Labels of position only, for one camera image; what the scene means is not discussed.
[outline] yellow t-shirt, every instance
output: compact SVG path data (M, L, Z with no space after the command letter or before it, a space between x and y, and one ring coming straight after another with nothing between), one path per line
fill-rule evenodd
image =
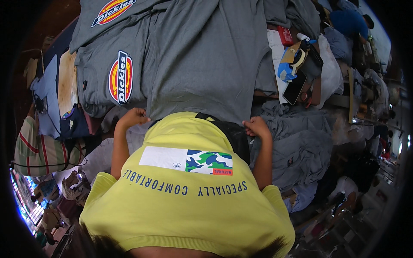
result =
M99 173L80 220L125 250L195 249L246 257L295 232L276 186L262 192L248 165L211 122L181 112L148 130L118 181Z

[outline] navy t-shirt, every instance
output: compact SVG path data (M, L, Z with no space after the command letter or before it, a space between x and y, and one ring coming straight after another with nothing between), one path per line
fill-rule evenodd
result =
M346 37L351 37L354 33L367 40L368 27L363 16L353 10L334 11L330 13L330 20L334 28Z

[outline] orange label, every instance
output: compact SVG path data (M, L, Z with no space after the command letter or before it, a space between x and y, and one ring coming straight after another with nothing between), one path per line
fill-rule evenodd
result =
M214 168L212 171L213 175L232 175L232 169L221 169Z

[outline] smartphone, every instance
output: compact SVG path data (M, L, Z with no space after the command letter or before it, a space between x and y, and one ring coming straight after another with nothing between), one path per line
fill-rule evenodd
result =
M298 70L296 73L297 77L292 80L291 83L288 83L287 88L285 89L282 96L290 103L294 105L298 97L303 90L304 83L307 80L307 76L301 71Z

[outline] small logo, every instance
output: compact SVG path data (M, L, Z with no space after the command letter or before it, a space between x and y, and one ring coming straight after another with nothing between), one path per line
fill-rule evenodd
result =
M113 63L108 79L109 92L119 105L128 104L132 92L133 66L128 53L119 50L118 59Z
M294 162L292 161L292 158L290 158L287 162L287 167L289 167L291 164L293 164Z
M221 169L221 168L214 168L212 170L213 175L232 175L232 169Z
M112 0L109 1L103 8L100 10L97 17L93 20L92 25L90 26L93 28L97 24L104 25L107 24L117 17L119 17L122 13L126 12L136 0Z

